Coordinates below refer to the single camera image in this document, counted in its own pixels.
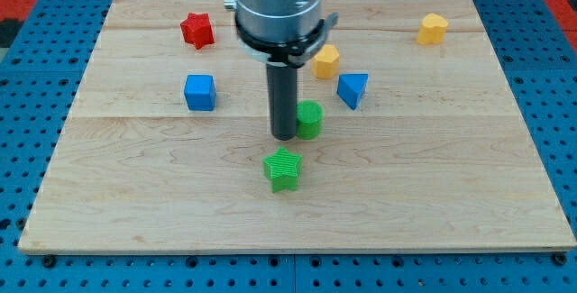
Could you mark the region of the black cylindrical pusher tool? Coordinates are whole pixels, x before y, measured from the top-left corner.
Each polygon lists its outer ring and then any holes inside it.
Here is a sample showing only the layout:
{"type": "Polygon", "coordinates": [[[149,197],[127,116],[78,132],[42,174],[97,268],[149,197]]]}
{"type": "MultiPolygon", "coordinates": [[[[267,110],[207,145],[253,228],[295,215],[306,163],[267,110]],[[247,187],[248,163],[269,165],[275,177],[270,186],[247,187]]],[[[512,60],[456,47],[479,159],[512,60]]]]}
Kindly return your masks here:
{"type": "Polygon", "coordinates": [[[298,71],[267,65],[270,129],[274,138],[287,141],[297,133],[298,71]]]}

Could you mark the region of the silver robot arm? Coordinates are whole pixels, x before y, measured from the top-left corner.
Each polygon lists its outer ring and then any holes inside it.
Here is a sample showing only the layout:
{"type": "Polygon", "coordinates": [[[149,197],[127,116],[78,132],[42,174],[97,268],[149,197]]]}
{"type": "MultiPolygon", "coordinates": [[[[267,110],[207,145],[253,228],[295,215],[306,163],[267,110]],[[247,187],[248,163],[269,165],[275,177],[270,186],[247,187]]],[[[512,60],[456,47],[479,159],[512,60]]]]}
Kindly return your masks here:
{"type": "Polygon", "coordinates": [[[323,0],[224,0],[234,13],[239,42],[266,66],[270,131],[286,141],[297,134],[298,70],[325,45],[338,14],[326,18],[323,0]]]}

